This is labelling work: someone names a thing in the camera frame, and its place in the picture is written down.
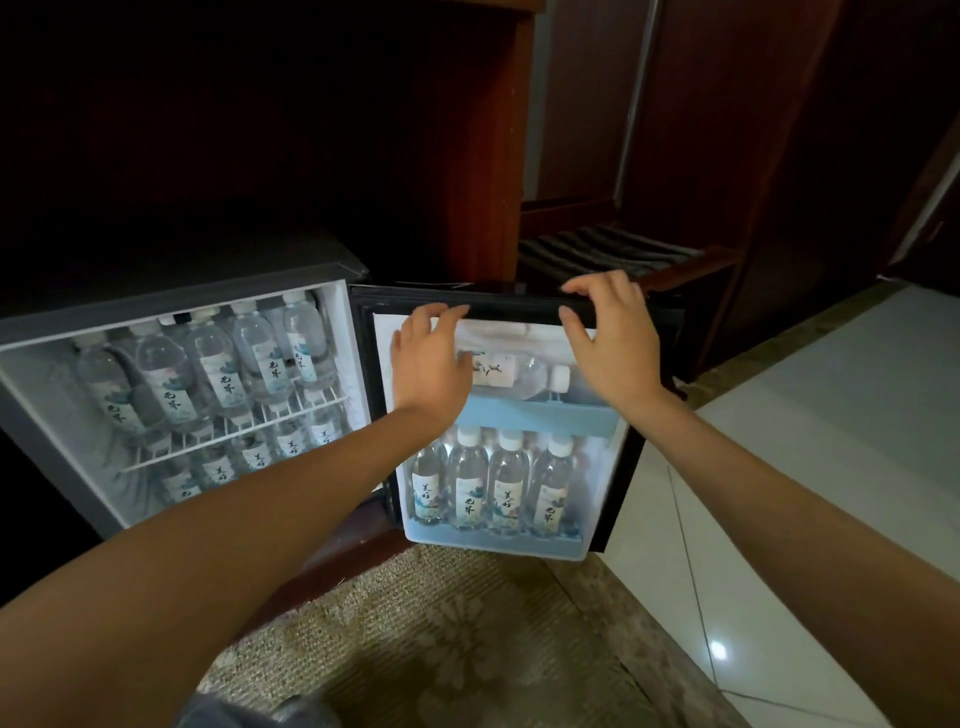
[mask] hand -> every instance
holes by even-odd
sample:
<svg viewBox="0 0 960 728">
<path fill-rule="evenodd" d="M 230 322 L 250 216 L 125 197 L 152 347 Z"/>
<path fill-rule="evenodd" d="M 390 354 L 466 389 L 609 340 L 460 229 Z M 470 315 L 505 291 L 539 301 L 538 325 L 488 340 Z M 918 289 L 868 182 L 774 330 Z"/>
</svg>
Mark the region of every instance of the hand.
<svg viewBox="0 0 960 728">
<path fill-rule="evenodd" d="M 468 305 L 422 305 L 394 332 L 390 347 L 394 410 L 422 415 L 430 442 L 453 425 L 473 384 L 472 354 L 463 352 L 457 358 L 453 348 L 457 322 L 468 310 Z M 434 316 L 439 316 L 440 321 L 431 332 L 430 319 Z"/>
<path fill-rule="evenodd" d="M 568 280 L 562 289 L 590 296 L 596 308 L 591 341 L 573 309 L 560 307 L 566 338 L 593 391 L 624 416 L 638 404 L 661 399 L 666 390 L 660 384 L 660 339 L 640 287 L 623 271 L 609 271 Z"/>
</svg>

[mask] fridge door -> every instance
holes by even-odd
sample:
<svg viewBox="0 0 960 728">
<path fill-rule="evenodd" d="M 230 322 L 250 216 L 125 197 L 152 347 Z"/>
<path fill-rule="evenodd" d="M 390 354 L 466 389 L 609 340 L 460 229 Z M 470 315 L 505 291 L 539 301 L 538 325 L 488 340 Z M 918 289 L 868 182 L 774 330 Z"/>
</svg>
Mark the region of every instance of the fridge door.
<svg viewBox="0 0 960 728">
<path fill-rule="evenodd" d="M 495 482 L 490 484 L 485 477 L 480 496 L 477 488 L 470 489 L 476 483 L 467 478 L 458 480 L 452 468 L 445 468 L 439 482 L 421 478 L 418 473 L 418 485 L 425 484 L 428 497 L 415 500 L 413 463 L 409 461 L 390 476 L 391 494 L 407 538 L 425 544 L 568 560 L 583 559 L 590 549 L 603 550 L 633 477 L 643 438 L 612 408 L 584 391 L 582 380 L 578 387 L 576 362 L 560 326 L 557 308 L 561 303 L 570 305 L 592 333 L 592 304 L 579 297 L 526 296 L 479 291 L 468 286 L 439 290 L 354 284 L 350 297 L 374 419 L 394 407 L 390 365 L 393 332 L 414 308 L 424 303 L 470 304 L 468 318 L 457 328 L 458 350 L 506 355 L 523 352 L 551 367 L 574 368 L 574 386 L 559 396 L 544 392 L 532 400 L 502 399 L 487 396 L 489 388 L 475 386 L 456 425 L 440 442 L 449 456 L 457 446 L 458 427 L 479 426 L 484 450 L 492 457 L 498 448 L 498 432 L 520 430 L 529 473 L 533 473 L 552 434 L 572 436 L 574 475 L 565 497 L 553 503 L 556 507 L 552 513 L 558 518 L 552 523 L 544 522 L 550 518 L 550 511 L 544 507 L 548 505 L 544 500 L 548 492 L 537 489 L 537 479 L 532 475 L 521 486 L 518 512 L 515 507 L 500 507 L 503 503 L 497 500 L 506 491 L 498 495 L 496 489 L 500 486 Z M 675 311 L 661 312 L 654 307 L 651 313 L 666 329 L 677 323 Z M 663 335 L 670 341 L 674 333 L 665 330 Z M 431 491 L 435 483 L 436 492 Z M 494 511 L 496 522 L 506 527 L 490 528 Z"/>
</svg>

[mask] beige carpet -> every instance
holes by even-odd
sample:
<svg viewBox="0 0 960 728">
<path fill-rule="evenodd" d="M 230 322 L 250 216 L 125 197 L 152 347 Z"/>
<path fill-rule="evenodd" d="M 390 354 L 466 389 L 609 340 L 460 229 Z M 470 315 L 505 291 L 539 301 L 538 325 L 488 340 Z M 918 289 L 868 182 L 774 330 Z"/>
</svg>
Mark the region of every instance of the beige carpet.
<svg viewBox="0 0 960 728">
<path fill-rule="evenodd" d="M 201 683 L 269 711 L 321 689 L 352 726 L 657 728 L 539 559 L 416 546 L 248 636 Z"/>
</svg>

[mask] white tile floor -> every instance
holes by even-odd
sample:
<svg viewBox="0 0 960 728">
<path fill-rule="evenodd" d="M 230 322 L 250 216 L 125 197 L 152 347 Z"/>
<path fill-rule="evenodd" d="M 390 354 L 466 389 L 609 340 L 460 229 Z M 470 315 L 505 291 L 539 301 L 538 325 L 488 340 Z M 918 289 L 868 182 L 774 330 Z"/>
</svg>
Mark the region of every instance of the white tile floor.
<svg viewBox="0 0 960 728">
<path fill-rule="evenodd" d="M 909 288 L 700 414 L 960 579 L 958 373 L 960 300 Z M 885 725 L 649 446 L 603 558 L 755 728 Z"/>
</svg>

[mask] fridge door shelf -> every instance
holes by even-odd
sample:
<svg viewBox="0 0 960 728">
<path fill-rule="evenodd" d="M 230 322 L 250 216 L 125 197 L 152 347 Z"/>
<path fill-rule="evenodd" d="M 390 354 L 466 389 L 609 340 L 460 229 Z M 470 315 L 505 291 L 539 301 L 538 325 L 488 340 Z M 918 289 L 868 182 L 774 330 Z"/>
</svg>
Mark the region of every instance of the fridge door shelf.
<svg viewBox="0 0 960 728">
<path fill-rule="evenodd" d="M 159 463 L 163 460 L 177 457 L 178 455 L 184 455 L 188 452 L 193 452 L 194 450 L 203 449 L 210 445 L 216 445 L 218 443 L 226 442 L 227 440 L 232 440 L 233 438 L 239 437 L 247 432 L 254 432 L 258 429 L 263 429 L 264 427 L 269 427 L 270 425 L 276 425 L 277 423 L 284 422 L 285 420 L 292 420 L 308 412 L 325 409 L 335 404 L 339 404 L 340 402 L 347 401 L 346 397 L 337 397 L 322 402 L 311 402 L 305 398 L 299 387 L 295 386 L 294 392 L 295 394 L 291 395 L 290 399 L 287 401 L 288 409 L 285 410 L 284 414 L 277 414 L 269 406 L 260 404 L 258 402 L 253 406 L 253 420 L 249 425 L 240 427 L 227 418 L 219 416 L 214 417 L 212 438 L 198 440 L 193 435 L 184 435 L 179 432 L 173 432 L 171 433 L 169 450 L 164 449 L 162 450 L 163 454 L 154 455 L 145 448 L 138 448 L 136 450 L 134 463 L 129 467 L 124 468 L 123 472 L 127 473 L 129 471 L 139 470 L 140 468 L 145 468 L 148 465 L 153 465 L 154 463 Z"/>
<path fill-rule="evenodd" d="M 519 556 L 536 554 L 546 559 L 568 561 L 579 561 L 584 558 L 584 539 L 581 533 L 575 536 L 561 534 L 548 539 L 529 533 L 498 536 L 486 528 L 461 531 L 449 523 L 427 525 L 413 519 L 403 522 L 403 530 L 406 532 L 407 539 L 418 544 L 479 548 L 484 551 L 499 551 Z"/>
<path fill-rule="evenodd" d="M 562 401 L 506 400 L 470 395 L 457 425 L 555 432 L 611 439 L 620 416 L 610 407 Z"/>
</svg>

